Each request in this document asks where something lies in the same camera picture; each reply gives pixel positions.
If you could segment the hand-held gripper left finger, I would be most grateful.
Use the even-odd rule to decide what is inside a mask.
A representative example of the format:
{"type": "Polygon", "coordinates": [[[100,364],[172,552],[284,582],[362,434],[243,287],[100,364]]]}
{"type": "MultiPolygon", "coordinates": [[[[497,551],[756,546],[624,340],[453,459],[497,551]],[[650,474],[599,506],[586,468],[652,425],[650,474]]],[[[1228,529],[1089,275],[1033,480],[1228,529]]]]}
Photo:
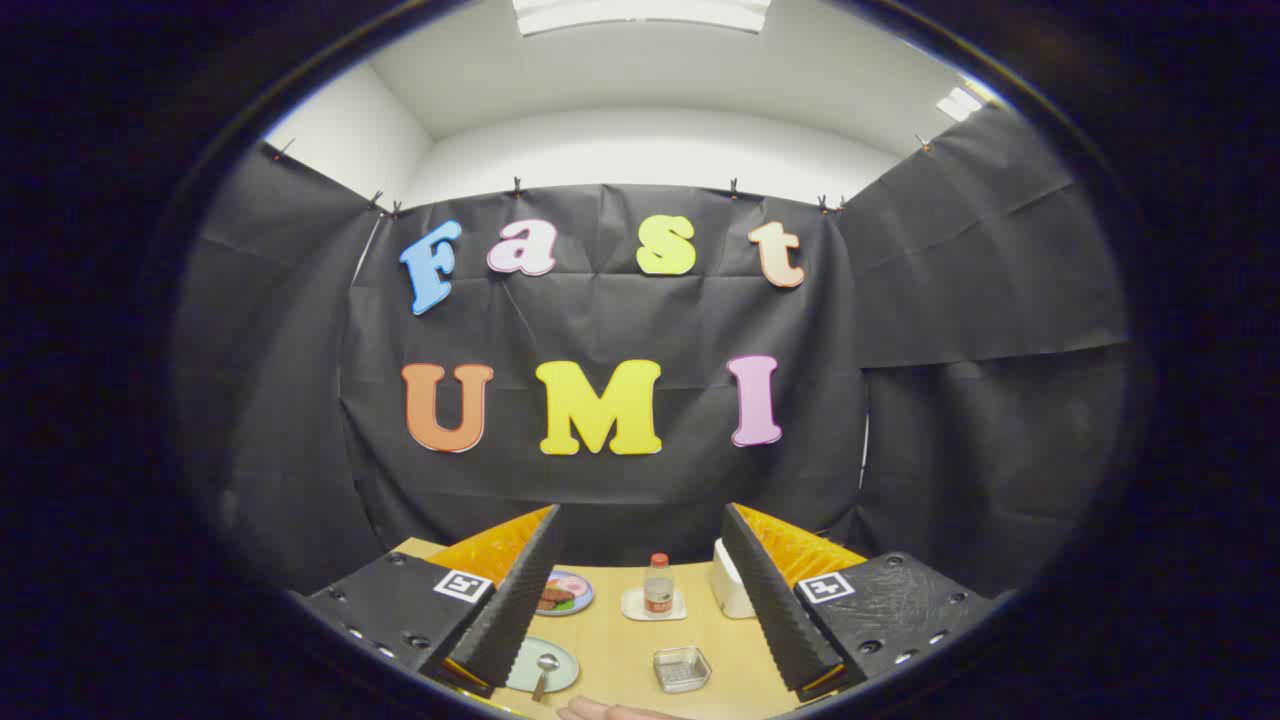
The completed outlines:
{"type": "Polygon", "coordinates": [[[562,548],[553,503],[426,559],[392,551],[300,602],[385,661],[489,698],[506,685],[562,548]]]}

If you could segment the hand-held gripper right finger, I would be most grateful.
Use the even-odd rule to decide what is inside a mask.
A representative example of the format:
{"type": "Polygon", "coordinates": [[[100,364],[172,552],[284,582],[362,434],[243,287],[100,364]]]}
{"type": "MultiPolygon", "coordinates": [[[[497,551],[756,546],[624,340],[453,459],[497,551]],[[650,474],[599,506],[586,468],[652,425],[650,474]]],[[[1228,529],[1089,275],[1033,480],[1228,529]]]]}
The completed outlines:
{"type": "Polygon", "coordinates": [[[909,553],[865,559],[741,503],[724,506],[721,539],[800,701],[916,664],[998,607],[909,553]]]}

